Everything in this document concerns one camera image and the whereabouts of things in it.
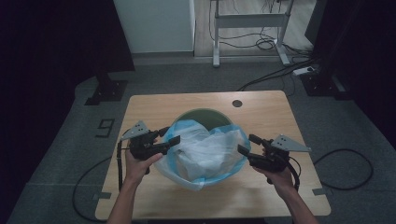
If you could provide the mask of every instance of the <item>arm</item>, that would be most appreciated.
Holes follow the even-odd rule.
[[[126,176],[107,223],[131,223],[137,186],[142,182],[147,168],[162,156],[163,154],[158,153],[146,161],[139,161],[132,156],[129,150],[125,151]]]
[[[281,173],[271,173],[256,167],[253,167],[253,169],[264,174],[273,181],[277,194],[286,203],[295,224],[318,223],[317,219],[309,210],[308,206],[306,206],[300,194],[298,194],[297,190],[294,188],[289,168],[286,168]]]

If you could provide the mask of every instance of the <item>wooden table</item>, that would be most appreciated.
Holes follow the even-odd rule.
[[[234,107],[234,100],[241,101],[242,106]],[[119,137],[139,120],[143,120],[149,129],[158,130],[195,108],[212,108],[222,112],[247,135],[254,133],[271,139],[283,133],[304,143],[283,91],[136,95],[130,99]],[[116,146],[114,148],[102,189],[102,192],[110,192],[111,197],[99,200],[95,215],[100,219],[108,218],[119,193]],[[252,144],[252,152],[261,154],[262,148]],[[326,196],[316,196],[313,192],[313,189],[321,189],[322,186],[309,154],[291,152],[290,155],[303,169],[300,195],[315,216],[329,215],[331,208]],[[134,219],[290,216],[274,187],[268,185],[266,177],[255,172],[248,161],[239,173],[200,191],[183,189],[162,176],[154,166],[150,170],[136,193]]]

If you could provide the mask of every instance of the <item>metal frame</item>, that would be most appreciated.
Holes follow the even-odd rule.
[[[213,44],[213,66],[220,66],[219,58],[219,29],[222,28],[245,28],[245,27],[279,27],[279,37],[274,40],[276,51],[279,54],[280,60],[284,65],[289,65],[290,61],[285,53],[283,38],[288,27],[291,8],[294,0],[290,0],[288,8],[284,14],[282,13],[264,13],[264,14],[250,14],[250,15],[220,15],[219,14],[219,0],[216,1],[215,12],[215,40]]]

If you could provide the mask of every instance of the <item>plastic bag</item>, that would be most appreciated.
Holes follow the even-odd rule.
[[[163,141],[178,135],[180,144],[171,147],[154,165],[187,189],[199,190],[236,174],[247,160],[237,151],[238,144],[250,150],[248,138],[235,124],[209,132],[195,120],[180,120],[169,128]]]

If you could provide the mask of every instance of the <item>wooden floor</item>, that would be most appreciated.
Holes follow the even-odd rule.
[[[279,3],[274,0],[223,0],[219,1],[219,14],[260,14],[270,13],[270,6],[274,2],[272,13],[284,13],[290,1],[281,1],[280,9]],[[294,1],[289,25],[285,34],[284,43],[296,49],[312,49],[312,44],[304,36],[306,27],[309,23],[312,11],[314,9],[316,0],[297,0]],[[209,33],[214,36],[214,13],[216,3],[209,0],[195,0],[195,48],[194,55],[196,57],[212,56],[213,40]],[[233,28],[220,29],[219,36],[233,37],[247,34],[259,34],[262,28]],[[277,28],[267,27],[263,28],[264,34],[277,38]],[[254,46],[260,39],[258,35],[249,35],[236,39],[221,39],[222,42],[227,42],[235,46]],[[221,56],[235,56],[235,55],[250,55],[250,56],[276,56],[275,49],[268,49],[268,44],[263,44],[266,50],[253,48],[235,48],[226,44],[220,44]]]

